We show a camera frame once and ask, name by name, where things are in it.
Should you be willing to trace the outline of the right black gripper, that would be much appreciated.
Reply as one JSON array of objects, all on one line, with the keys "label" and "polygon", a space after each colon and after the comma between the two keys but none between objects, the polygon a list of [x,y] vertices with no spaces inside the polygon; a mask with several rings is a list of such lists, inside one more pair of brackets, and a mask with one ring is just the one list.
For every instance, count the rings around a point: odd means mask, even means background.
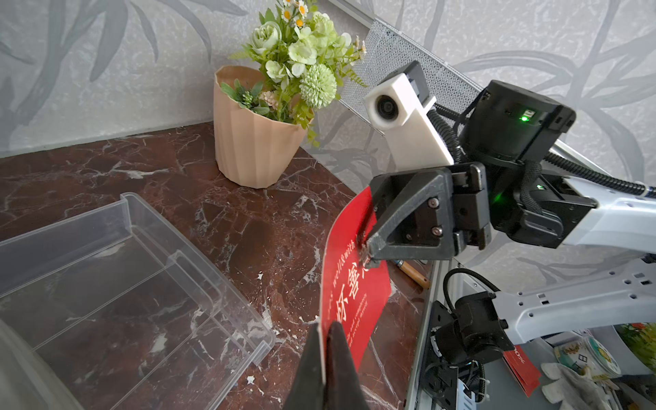
[{"label": "right black gripper", "polygon": [[361,236],[362,266],[449,260],[456,255],[454,229],[479,249],[491,246],[493,231],[520,244],[555,249],[597,208],[597,201],[575,192],[566,177],[545,173],[536,162],[503,169],[492,179],[478,162],[451,171],[434,167],[372,179],[367,216],[375,223]]}]

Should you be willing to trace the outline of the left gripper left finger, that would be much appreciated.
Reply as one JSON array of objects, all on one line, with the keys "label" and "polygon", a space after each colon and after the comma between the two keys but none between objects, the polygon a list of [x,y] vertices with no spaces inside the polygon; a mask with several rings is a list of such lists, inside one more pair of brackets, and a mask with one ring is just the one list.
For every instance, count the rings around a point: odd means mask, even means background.
[{"label": "left gripper left finger", "polygon": [[320,324],[313,324],[307,335],[284,410],[319,410],[325,406],[325,347]]}]

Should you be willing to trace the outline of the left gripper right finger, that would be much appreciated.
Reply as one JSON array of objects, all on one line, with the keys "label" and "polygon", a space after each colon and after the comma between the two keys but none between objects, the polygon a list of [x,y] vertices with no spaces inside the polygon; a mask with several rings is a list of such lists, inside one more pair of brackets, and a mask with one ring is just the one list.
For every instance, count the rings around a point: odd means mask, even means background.
[{"label": "left gripper right finger", "polygon": [[326,341],[325,409],[369,410],[341,323],[331,324]]}]

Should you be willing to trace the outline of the red item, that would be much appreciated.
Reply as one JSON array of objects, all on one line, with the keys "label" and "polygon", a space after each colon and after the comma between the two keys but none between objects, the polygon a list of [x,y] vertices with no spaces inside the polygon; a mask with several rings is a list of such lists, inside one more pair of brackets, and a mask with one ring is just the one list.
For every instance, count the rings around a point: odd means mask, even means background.
[{"label": "red item", "polygon": [[365,266],[365,239],[376,224],[372,191],[357,194],[341,211],[328,235],[321,272],[319,329],[327,341],[339,322],[355,368],[359,368],[391,295],[387,265]]}]

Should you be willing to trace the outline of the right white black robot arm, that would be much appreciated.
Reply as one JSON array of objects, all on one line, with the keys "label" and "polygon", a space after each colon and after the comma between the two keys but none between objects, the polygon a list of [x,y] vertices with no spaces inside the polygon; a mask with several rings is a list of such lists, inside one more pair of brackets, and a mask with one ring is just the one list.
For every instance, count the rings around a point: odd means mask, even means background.
[{"label": "right white black robot arm", "polygon": [[360,260],[440,261],[484,249],[492,232],[539,248],[615,247],[635,264],[529,294],[493,286],[448,301],[449,320],[430,343],[451,365],[488,363],[562,331],[655,320],[655,190],[601,174],[551,152],[573,109],[494,80],[454,122],[455,160],[404,74],[366,98],[373,126],[396,140],[398,172],[374,178],[372,230]]}]

